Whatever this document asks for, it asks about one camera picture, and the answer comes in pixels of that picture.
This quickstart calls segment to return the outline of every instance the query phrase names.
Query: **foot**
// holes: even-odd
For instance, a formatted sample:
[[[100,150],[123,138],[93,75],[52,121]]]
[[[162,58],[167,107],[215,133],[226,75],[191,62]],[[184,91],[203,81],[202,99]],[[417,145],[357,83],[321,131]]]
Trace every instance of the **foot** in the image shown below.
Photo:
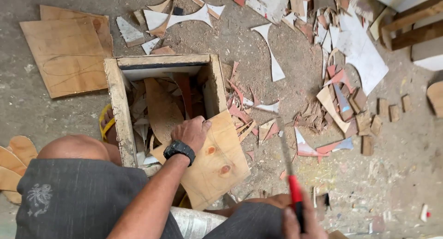
[[[114,118],[114,113],[112,112],[112,108],[110,108],[105,113],[105,119],[100,123],[102,128],[104,128],[112,118]],[[109,144],[118,146],[115,124],[106,132],[106,138],[108,139]]]

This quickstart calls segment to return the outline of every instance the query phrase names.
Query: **gray shorts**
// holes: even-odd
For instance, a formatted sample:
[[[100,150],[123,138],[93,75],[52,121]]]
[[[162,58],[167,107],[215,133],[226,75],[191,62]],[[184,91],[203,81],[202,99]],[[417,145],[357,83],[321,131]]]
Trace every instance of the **gray shorts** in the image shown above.
[[[143,170],[88,159],[34,159],[19,182],[17,239],[104,239],[148,182]],[[171,213],[163,239],[183,239]],[[281,210],[244,202],[205,239],[283,238]]]

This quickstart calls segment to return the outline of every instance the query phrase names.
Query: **yellow flip-flop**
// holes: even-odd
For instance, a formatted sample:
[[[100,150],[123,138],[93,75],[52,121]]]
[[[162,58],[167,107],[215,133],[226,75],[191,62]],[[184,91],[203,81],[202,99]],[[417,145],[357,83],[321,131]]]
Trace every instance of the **yellow flip-flop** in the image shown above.
[[[102,134],[102,140],[103,142],[108,143],[108,139],[106,138],[106,133],[108,130],[115,124],[115,117],[110,120],[105,127],[102,127],[102,121],[105,119],[105,113],[108,111],[108,109],[112,109],[112,105],[108,104],[106,107],[103,108],[102,113],[100,114],[100,117],[98,118],[98,125],[100,126],[100,132]]]

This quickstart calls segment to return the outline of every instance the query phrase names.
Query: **wristwatch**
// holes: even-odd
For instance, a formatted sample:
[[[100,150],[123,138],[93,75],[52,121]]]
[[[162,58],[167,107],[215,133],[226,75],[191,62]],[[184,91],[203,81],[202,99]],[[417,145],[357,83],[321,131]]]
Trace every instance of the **wristwatch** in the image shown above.
[[[181,153],[188,157],[191,162],[189,163],[188,167],[192,165],[195,159],[195,153],[194,150],[191,149],[188,145],[186,145],[181,140],[174,140],[163,152],[163,156],[168,160],[170,157],[174,156],[175,154]]]

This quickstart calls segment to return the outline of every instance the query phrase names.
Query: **wooden crate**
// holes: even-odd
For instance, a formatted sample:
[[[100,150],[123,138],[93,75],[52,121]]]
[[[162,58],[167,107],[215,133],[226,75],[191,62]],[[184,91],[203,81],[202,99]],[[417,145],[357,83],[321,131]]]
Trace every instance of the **wooden crate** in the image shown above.
[[[126,91],[131,90],[129,81],[147,77],[166,77],[165,72],[187,72],[197,75],[202,83],[207,118],[227,109],[224,81],[218,55],[149,55],[105,59],[109,95],[114,109],[115,126],[123,166],[139,167],[136,146],[129,114]]]

